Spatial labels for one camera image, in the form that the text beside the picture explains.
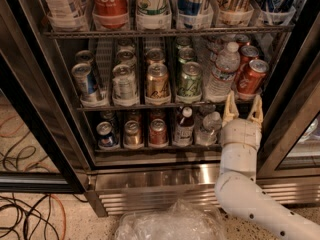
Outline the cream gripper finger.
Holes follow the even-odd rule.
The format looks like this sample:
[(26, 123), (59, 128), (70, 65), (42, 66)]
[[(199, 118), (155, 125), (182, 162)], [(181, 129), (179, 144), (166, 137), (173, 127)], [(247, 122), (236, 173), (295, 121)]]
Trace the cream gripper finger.
[(222, 126), (239, 117), (239, 112), (235, 102), (235, 94), (230, 91), (225, 101), (224, 113), (222, 118)]
[(262, 110), (262, 98), (260, 95), (255, 96), (247, 119), (253, 123), (256, 123), (259, 127), (262, 127), (263, 110)]

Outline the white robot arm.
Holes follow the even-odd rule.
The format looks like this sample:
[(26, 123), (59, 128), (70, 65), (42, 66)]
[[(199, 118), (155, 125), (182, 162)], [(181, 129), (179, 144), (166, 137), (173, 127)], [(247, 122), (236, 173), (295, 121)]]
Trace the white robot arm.
[(320, 225), (282, 206), (256, 183), (262, 122), (259, 95), (254, 97), (248, 117), (242, 119), (235, 94), (228, 93), (220, 132), (222, 152), (216, 198), (226, 213), (255, 223), (280, 240), (319, 240)]

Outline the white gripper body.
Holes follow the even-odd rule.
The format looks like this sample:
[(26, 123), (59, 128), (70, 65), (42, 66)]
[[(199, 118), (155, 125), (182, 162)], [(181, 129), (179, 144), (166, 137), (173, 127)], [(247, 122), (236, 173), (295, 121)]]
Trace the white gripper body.
[(257, 123), (234, 119), (222, 127), (220, 143), (222, 147), (229, 144), (245, 144), (258, 150), (261, 138), (261, 128)]

